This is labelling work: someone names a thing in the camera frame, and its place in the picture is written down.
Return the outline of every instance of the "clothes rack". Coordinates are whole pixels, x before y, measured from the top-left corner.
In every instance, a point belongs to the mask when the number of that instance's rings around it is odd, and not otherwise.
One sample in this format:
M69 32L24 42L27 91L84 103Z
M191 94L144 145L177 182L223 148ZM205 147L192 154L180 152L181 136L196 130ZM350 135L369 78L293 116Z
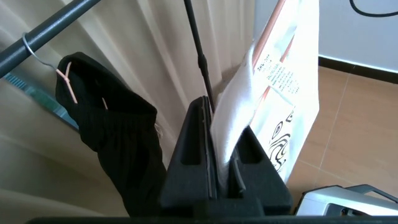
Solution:
M26 34L28 45L35 52L62 30L77 20L101 0L73 0L54 15ZM7 75L25 59L31 56L22 38L0 52L0 78Z

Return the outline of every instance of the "cable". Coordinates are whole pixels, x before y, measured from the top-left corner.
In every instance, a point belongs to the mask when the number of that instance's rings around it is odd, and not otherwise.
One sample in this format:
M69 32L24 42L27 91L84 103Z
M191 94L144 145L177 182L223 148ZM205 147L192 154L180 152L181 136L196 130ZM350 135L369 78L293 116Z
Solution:
M390 12L390 13L384 13L384 14L372 14L372 13L367 13L364 11L359 10L354 3L354 0L349 0L349 3L351 4L351 7L354 9L354 11L362 16L367 16L367 17L375 17L375 18L382 18L382 17L390 17L390 16L396 16L398 15L397 12Z

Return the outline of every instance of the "curtain fold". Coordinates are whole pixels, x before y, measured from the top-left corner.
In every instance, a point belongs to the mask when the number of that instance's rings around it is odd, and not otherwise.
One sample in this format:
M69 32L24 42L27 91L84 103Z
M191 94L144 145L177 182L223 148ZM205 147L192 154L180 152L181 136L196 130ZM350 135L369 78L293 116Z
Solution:
M0 50L70 1L0 0ZM214 87L222 82L225 71L240 64L252 42L254 0L193 0L192 4ZM58 65L62 57L79 51L103 64L157 108L157 124L163 134L160 145L168 165L190 102L206 94L183 0L103 0L36 53ZM51 95L55 93L55 72L33 57L12 74ZM114 195L96 156L78 133L4 80L0 81L0 94L0 145L16 142L15 151L50 159ZM35 196L63 200L45 193ZM105 198L93 200L102 202ZM74 205L105 215L115 213L84 203Z

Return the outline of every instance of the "black garment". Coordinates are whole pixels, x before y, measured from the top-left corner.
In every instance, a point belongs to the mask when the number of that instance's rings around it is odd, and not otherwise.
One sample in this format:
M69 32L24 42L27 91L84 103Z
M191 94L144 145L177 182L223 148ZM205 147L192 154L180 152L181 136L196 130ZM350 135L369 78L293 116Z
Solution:
M156 215L166 175L154 127L157 110L89 56L81 52L66 56L58 69L65 73L69 62L78 104L59 75L57 101L79 125L81 140L98 153L130 216Z

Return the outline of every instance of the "white fabric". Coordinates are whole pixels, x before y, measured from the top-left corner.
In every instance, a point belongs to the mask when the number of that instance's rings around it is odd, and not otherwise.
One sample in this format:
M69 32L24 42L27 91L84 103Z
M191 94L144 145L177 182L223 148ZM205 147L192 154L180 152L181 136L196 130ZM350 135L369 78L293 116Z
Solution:
M0 50L70 1L0 0ZM254 0L193 0L192 5L214 87L223 72L239 65L252 42ZM190 102L206 94L183 1L100 1L36 53L57 65L77 51L157 108L167 165ZM12 74L55 92L54 72L32 57ZM0 189L127 215L96 154L78 133L5 80L0 80L0 114Z
M289 54L279 62L293 36ZM319 110L318 1L286 1L254 71L253 46L221 95L211 125L223 190L229 159L249 124L287 182Z

